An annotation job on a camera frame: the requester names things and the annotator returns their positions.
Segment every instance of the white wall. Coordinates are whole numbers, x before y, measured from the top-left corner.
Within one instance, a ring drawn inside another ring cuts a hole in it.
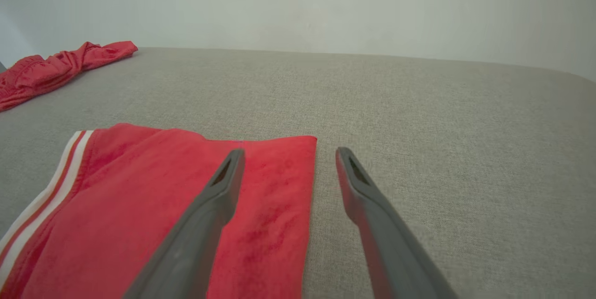
[[[4,0],[42,55],[84,41],[391,54],[553,68],[596,81],[596,0]],[[0,41],[2,51],[10,41]],[[12,55],[0,54],[7,66]]]
[[[22,57],[37,53],[0,8],[0,63],[8,68]]]

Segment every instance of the fabric texture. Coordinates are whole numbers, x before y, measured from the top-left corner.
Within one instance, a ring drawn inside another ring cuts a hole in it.
[[[245,150],[208,297],[299,298],[317,139],[206,140],[119,124],[81,131],[0,241],[0,297],[119,298],[221,162]]]
[[[596,84],[540,68],[141,48],[0,114],[0,233],[74,130],[317,136],[304,298],[371,298],[334,152],[350,147],[462,297],[596,297]]]
[[[62,51],[46,60],[40,55],[25,57],[0,74],[0,112],[62,87],[84,70],[130,57],[137,50],[132,42],[104,47],[86,42],[75,51]]]

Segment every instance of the folded red garment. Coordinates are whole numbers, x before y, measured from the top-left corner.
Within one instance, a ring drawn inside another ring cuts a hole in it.
[[[300,298],[316,144],[128,124],[77,132],[46,190],[0,240],[0,297],[121,297],[229,151],[244,148],[208,297]]]
[[[0,112],[62,87],[84,70],[130,57],[136,50],[130,41],[104,47],[86,42],[75,51],[62,51],[46,60],[40,55],[25,57],[0,74]]]

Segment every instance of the gray upholstered surface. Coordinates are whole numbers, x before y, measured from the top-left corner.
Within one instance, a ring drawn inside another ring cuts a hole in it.
[[[371,297],[334,151],[351,147],[464,296],[596,296],[596,84],[537,68],[143,48],[0,113],[0,233],[76,130],[318,137],[309,298]]]

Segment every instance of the red fabric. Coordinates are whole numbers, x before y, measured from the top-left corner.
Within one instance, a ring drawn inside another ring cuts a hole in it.
[[[0,297],[121,297],[229,151],[245,149],[208,291],[300,298],[317,139],[206,140],[119,124],[94,131],[72,190],[16,259]]]
[[[75,51],[62,51],[46,60],[40,55],[25,57],[0,74],[0,112],[62,87],[84,70],[130,57],[136,50],[129,41],[104,47],[86,42]]]

